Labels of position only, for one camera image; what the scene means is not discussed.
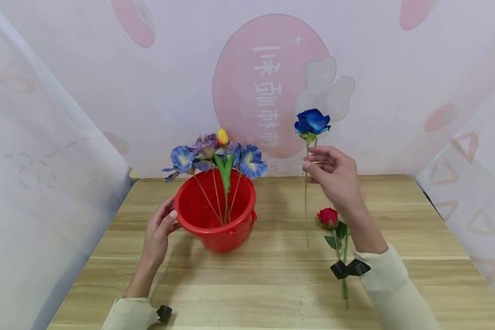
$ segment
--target finger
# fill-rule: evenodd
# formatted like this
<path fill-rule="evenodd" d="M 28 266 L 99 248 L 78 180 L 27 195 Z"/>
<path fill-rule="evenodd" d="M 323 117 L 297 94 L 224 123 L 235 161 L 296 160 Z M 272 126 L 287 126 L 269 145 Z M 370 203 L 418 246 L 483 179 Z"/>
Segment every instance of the finger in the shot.
<path fill-rule="evenodd" d="M 321 163 L 316 163 L 317 166 L 319 166 L 321 169 L 328 173 L 334 173 L 334 170 L 336 169 L 332 164 L 329 164 L 327 162 L 321 162 Z"/>
<path fill-rule="evenodd" d="M 308 183 L 314 183 L 314 184 L 319 184 L 319 182 L 317 182 L 317 180 L 315 180 L 315 178 L 313 176 L 308 176 L 306 178 L 306 182 L 308 182 Z"/>
<path fill-rule="evenodd" d="M 161 222 L 161 219 L 164 218 L 165 216 L 165 213 L 169 212 L 172 210 L 169 209 L 169 211 L 167 211 L 167 209 L 174 203 L 174 196 L 168 198 L 166 201 L 164 201 L 160 206 L 158 206 L 158 209 L 156 210 L 156 213 L 154 213 L 154 216 L 152 218 L 153 222 L 154 223 L 160 223 Z"/>
<path fill-rule="evenodd" d="M 178 229 L 180 229 L 182 226 L 179 224 L 179 223 L 173 223 L 172 226 L 169 228 L 169 231 L 167 233 L 167 235 L 170 235 L 171 233 L 177 231 Z"/>
<path fill-rule="evenodd" d="M 328 156 L 325 155 L 308 155 L 307 157 L 304 157 L 303 160 L 308 160 L 309 162 L 333 162 Z"/>
<path fill-rule="evenodd" d="M 317 182 L 321 182 L 324 178 L 330 175 L 330 173 L 323 170 L 323 168 L 319 167 L 319 165 L 308 162 L 307 160 L 302 164 L 302 170 L 310 173 Z"/>
<path fill-rule="evenodd" d="M 161 230 L 164 233 L 168 233 L 169 229 L 172 227 L 172 224 L 174 223 L 174 221 L 176 221 L 177 216 L 178 212 L 175 209 L 172 210 L 165 218 L 161 220 L 158 230 Z"/>
<path fill-rule="evenodd" d="M 348 158 L 347 155 L 334 147 L 311 147 L 308 151 L 316 155 L 327 156 L 335 162 L 334 164 L 338 164 Z"/>

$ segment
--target triangle pattern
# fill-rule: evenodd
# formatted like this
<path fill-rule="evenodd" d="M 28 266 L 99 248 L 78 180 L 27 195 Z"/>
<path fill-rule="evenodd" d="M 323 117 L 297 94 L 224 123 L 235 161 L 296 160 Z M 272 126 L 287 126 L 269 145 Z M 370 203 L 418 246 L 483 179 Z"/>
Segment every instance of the triangle pattern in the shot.
<path fill-rule="evenodd" d="M 473 217 L 467 223 L 466 231 L 477 236 L 495 237 L 495 225 L 482 208 L 479 208 L 473 214 Z"/>
<path fill-rule="evenodd" d="M 468 163 L 473 164 L 479 146 L 479 137 L 475 132 L 463 134 L 453 138 L 451 145 Z"/>
<path fill-rule="evenodd" d="M 435 203 L 434 207 L 438 209 L 438 213 L 442 216 L 444 222 L 447 222 L 453 213 L 458 209 L 458 201 L 456 199 L 452 199 L 451 201 L 439 202 Z M 449 208 L 446 212 L 442 212 L 441 208 Z"/>
<path fill-rule="evenodd" d="M 481 258 L 475 256 L 469 257 L 471 258 L 471 261 L 476 264 L 477 268 L 479 268 L 488 284 L 493 284 L 495 282 L 495 260 L 492 258 Z"/>
<path fill-rule="evenodd" d="M 443 170 L 440 170 L 440 168 L 443 168 L 448 171 L 449 177 L 447 178 L 437 178 L 436 175 Z M 431 170 L 431 174 L 429 175 L 429 182 L 431 183 L 432 186 L 438 186 L 442 184 L 449 184 L 449 183 L 455 183 L 458 181 L 458 174 L 457 171 L 451 166 L 451 164 L 443 157 L 441 157 L 439 160 L 437 160 Z"/>

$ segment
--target black wrist strap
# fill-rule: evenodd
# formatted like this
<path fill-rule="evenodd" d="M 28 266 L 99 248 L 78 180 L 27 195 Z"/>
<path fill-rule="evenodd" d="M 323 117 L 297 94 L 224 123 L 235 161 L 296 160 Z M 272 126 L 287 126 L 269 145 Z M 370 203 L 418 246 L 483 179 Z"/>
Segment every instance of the black wrist strap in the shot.
<path fill-rule="evenodd" d="M 169 323 L 169 319 L 171 319 L 172 309 L 169 306 L 161 305 L 156 313 L 158 314 L 158 321 L 167 324 Z"/>
<path fill-rule="evenodd" d="M 330 266 L 330 270 L 334 273 L 337 279 L 341 280 L 348 276 L 361 276 L 370 270 L 370 266 L 361 260 L 354 259 L 348 265 L 345 265 L 341 260 Z"/>

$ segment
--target beige sleeve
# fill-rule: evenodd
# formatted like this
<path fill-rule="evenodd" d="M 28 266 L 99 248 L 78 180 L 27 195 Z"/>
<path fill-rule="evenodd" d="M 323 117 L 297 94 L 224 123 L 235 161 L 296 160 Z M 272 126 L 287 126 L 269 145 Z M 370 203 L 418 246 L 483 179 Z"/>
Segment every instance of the beige sleeve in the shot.
<path fill-rule="evenodd" d="M 150 298 L 117 298 L 101 330 L 146 330 L 158 323 Z"/>
<path fill-rule="evenodd" d="M 384 330 L 439 330 L 431 309 L 407 274 L 394 247 L 382 254 L 359 253 L 356 259 L 370 266 L 361 283 L 379 313 Z"/>

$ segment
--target wooden table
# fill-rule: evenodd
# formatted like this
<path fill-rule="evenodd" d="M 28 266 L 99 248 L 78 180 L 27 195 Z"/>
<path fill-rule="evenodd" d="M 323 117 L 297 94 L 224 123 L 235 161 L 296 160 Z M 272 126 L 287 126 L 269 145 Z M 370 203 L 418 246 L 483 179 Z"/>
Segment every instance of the wooden table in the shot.
<path fill-rule="evenodd" d="M 139 180 L 67 295 L 49 329 L 99 329 L 140 258 L 146 222 L 181 181 Z M 362 176 L 366 204 L 385 238 L 444 329 L 495 329 L 495 294 L 414 181 L 403 175 Z M 169 327 L 215 329 L 379 329 L 358 278 L 349 278 L 350 310 L 336 259 L 315 214 L 330 206 L 303 179 L 255 180 L 258 220 L 236 251 L 214 254 L 179 230 L 153 285 L 155 307 L 174 309 Z"/>

